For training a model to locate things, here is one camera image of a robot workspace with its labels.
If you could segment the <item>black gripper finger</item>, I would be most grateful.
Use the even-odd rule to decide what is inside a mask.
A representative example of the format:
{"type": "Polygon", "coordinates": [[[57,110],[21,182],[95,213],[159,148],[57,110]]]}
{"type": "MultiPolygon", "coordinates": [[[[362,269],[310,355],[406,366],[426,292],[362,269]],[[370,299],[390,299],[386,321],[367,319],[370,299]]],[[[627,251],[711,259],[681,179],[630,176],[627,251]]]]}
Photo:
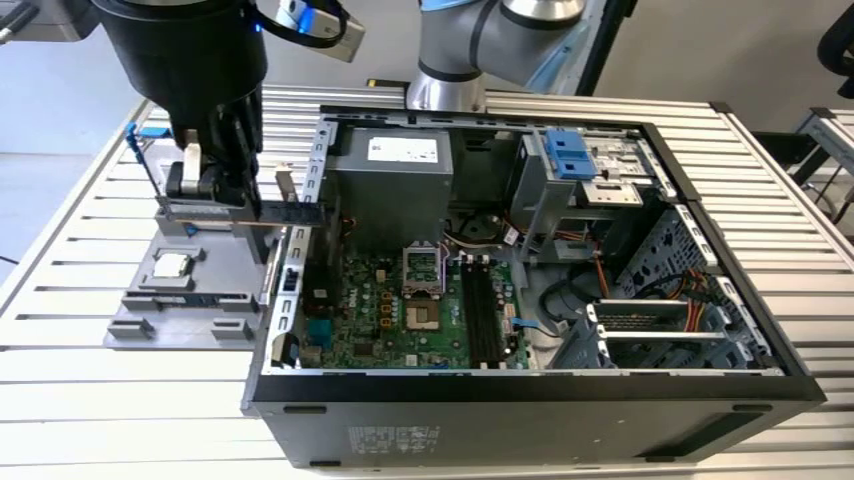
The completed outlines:
{"type": "Polygon", "coordinates": [[[262,203],[256,182],[258,155],[263,150],[260,91],[216,106],[199,131],[199,140],[201,198],[240,208],[240,218],[256,220],[262,203]]]}

